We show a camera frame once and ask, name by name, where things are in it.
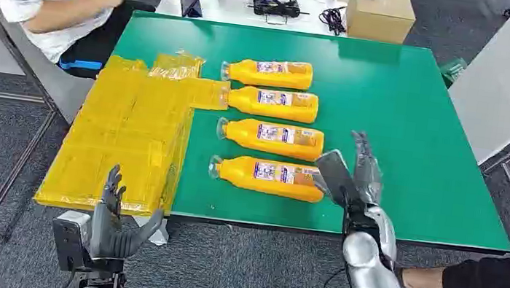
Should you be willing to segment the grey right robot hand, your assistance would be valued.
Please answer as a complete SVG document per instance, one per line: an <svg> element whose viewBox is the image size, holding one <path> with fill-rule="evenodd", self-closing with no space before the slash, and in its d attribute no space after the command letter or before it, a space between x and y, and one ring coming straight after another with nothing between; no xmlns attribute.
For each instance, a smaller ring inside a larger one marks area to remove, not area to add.
<svg viewBox="0 0 510 288"><path fill-rule="evenodd" d="M354 185L365 203L380 204L382 191L382 171L373 154L367 134L352 131L356 149L356 164L353 171Z"/></svg>

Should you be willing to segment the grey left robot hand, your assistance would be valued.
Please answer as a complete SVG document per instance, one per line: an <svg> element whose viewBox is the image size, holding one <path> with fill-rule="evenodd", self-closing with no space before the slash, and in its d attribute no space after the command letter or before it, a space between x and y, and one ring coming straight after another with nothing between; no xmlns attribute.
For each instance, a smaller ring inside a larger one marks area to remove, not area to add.
<svg viewBox="0 0 510 288"><path fill-rule="evenodd" d="M122 180L120 169L120 165L115 164L109 171L101 199L93 210L89 250L93 259L131 257L159 230L164 220L165 212L157 209L146 224L134 230L121 228L121 199L126 187L119 184Z"/></svg>

